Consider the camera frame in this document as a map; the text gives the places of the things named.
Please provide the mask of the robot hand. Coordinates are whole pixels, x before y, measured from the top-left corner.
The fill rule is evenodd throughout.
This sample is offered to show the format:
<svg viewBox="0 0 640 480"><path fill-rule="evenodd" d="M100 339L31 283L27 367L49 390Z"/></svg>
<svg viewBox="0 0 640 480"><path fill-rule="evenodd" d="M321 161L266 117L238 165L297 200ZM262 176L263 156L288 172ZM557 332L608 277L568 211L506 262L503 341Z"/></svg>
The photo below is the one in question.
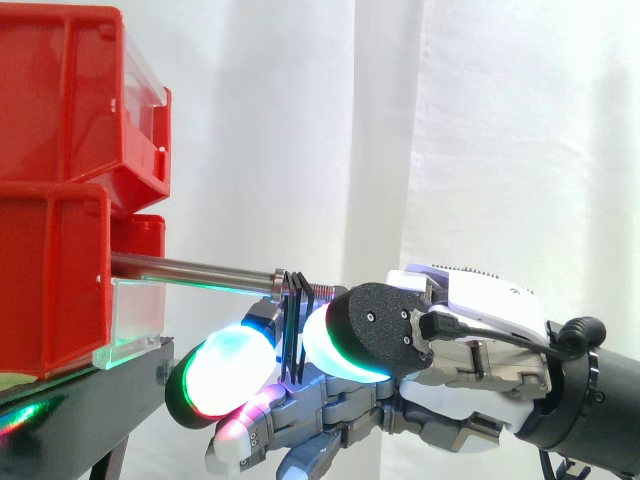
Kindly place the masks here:
<svg viewBox="0 0 640 480"><path fill-rule="evenodd" d="M280 479L319 479L374 430L448 452L496 446L553 390L537 298L440 266L317 292L299 273L194 347L165 387L172 418L214 430L208 470L234 476L285 449Z"/></svg>

